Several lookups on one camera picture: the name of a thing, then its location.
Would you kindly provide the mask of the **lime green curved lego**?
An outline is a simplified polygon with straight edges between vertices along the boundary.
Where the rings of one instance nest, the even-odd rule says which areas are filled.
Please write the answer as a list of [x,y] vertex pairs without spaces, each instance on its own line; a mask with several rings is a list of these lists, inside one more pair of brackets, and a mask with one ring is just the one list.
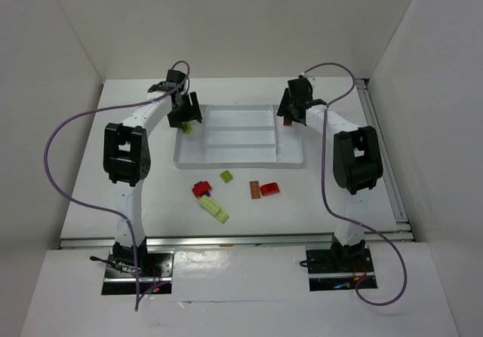
[[192,126],[189,122],[183,122],[181,129],[183,133],[188,134],[192,131]]

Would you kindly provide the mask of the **brown lego plate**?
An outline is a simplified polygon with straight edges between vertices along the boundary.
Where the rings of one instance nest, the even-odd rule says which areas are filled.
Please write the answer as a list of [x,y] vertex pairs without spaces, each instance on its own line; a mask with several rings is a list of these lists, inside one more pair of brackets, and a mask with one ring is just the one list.
[[260,199],[262,197],[261,191],[260,191],[260,184],[257,180],[250,181],[249,188],[250,188],[250,194],[251,194],[252,200]]

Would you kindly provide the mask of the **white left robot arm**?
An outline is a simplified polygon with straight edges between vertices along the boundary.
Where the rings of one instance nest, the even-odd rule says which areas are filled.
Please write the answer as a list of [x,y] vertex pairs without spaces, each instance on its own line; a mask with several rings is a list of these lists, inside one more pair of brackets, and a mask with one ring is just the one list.
[[123,217],[116,229],[112,263],[143,273],[149,257],[142,221],[142,190],[151,168],[149,135],[163,118],[171,127],[202,122],[195,92],[186,73],[170,69],[166,79],[148,89],[149,98],[120,123],[104,130],[103,169],[115,186],[115,210]]

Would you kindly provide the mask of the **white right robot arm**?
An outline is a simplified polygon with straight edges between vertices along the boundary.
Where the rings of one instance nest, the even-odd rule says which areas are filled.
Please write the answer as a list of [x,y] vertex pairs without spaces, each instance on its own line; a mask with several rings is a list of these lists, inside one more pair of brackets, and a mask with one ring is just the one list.
[[297,122],[323,135],[322,146],[331,147],[331,170],[345,199],[341,214],[344,219],[337,219],[329,251],[323,256],[309,256],[306,267],[315,273],[361,268],[368,201],[383,175],[376,130],[354,124],[329,110],[324,100],[314,99],[312,84],[302,75],[288,81],[277,116],[283,118],[285,124]]

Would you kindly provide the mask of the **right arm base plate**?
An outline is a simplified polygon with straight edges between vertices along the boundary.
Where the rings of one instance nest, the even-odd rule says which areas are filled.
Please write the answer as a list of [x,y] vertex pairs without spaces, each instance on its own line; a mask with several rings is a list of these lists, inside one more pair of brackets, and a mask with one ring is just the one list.
[[360,289],[376,289],[377,278],[371,252],[368,248],[361,256],[336,262],[330,250],[307,250],[306,259],[299,262],[308,271],[309,290],[353,290],[358,282]]

